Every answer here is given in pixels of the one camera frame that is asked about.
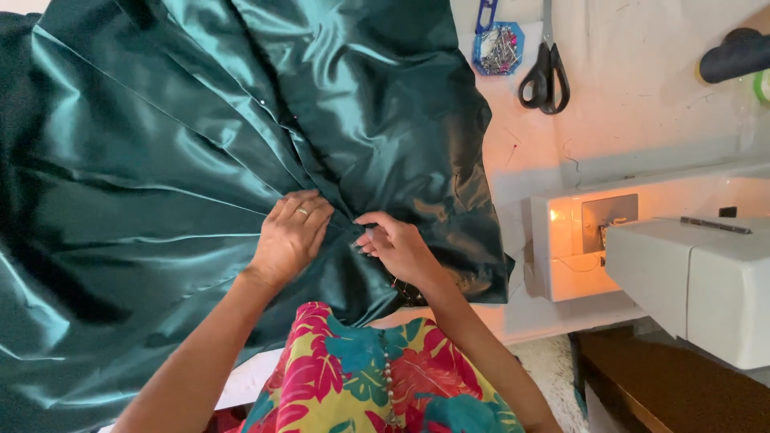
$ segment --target green satin fabric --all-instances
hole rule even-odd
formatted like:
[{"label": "green satin fabric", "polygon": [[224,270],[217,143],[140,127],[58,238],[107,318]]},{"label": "green satin fabric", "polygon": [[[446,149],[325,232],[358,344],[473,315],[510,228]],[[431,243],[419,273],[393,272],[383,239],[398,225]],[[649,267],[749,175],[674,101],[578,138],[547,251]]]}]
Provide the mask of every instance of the green satin fabric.
[{"label": "green satin fabric", "polygon": [[490,110],[448,0],[54,0],[0,15],[0,66],[3,430],[109,424],[290,191],[336,212],[241,361],[309,300],[353,326],[403,305],[350,247],[370,210],[418,225],[469,299],[506,301]]}]

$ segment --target scissors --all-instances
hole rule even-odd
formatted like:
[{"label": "scissors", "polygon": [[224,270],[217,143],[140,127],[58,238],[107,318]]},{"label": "scissors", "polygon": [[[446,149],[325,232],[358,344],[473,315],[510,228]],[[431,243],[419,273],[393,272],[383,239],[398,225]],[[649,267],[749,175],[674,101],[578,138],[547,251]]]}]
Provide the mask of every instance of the scissors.
[{"label": "scissors", "polygon": [[[557,114],[570,102],[570,83],[564,64],[561,63],[559,50],[554,44],[553,25],[551,24],[551,0],[543,0],[543,42],[537,51],[537,61],[532,70],[524,77],[519,86],[519,100],[525,108],[536,109],[545,114]],[[561,88],[561,101],[556,106],[554,71]],[[532,99],[524,98],[524,88],[532,84]]]}]

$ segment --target woman's right hand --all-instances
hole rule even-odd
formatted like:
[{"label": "woman's right hand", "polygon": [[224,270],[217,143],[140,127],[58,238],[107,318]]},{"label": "woman's right hand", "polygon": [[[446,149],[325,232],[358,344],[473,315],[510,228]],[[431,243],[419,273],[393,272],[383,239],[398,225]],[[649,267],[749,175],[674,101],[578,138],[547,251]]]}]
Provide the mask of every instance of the woman's right hand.
[{"label": "woman's right hand", "polygon": [[356,244],[364,253],[379,257],[395,278],[421,290],[435,283],[451,284],[449,274],[430,252],[413,224],[396,220],[382,211],[365,213],[355,222],[377,225],[369,233],[361,235]]}]

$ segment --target white carpet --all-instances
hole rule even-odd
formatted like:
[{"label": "white carpet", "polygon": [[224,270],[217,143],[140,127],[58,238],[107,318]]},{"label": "white carpet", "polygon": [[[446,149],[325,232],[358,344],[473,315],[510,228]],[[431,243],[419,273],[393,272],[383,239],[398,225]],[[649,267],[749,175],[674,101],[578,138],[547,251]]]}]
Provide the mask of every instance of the white carpet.
[{"label": "white carpet", "polygon": [[543,391],[564,433],[588,433],[574,396],[572,356],[567,335],[508,346]]}]

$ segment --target woman's left hand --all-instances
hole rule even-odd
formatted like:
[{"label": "woman's left hand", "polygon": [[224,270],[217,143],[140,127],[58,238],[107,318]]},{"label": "woman's left hand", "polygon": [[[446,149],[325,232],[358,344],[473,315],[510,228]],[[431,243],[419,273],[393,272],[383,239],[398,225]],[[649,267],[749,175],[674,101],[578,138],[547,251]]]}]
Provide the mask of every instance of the woman's left hand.
[{"label": "woman's left hand", "polygon": [[245,273],[277,293],[316,258],[334,208],[317,190],[288,193],[262,223]]}]

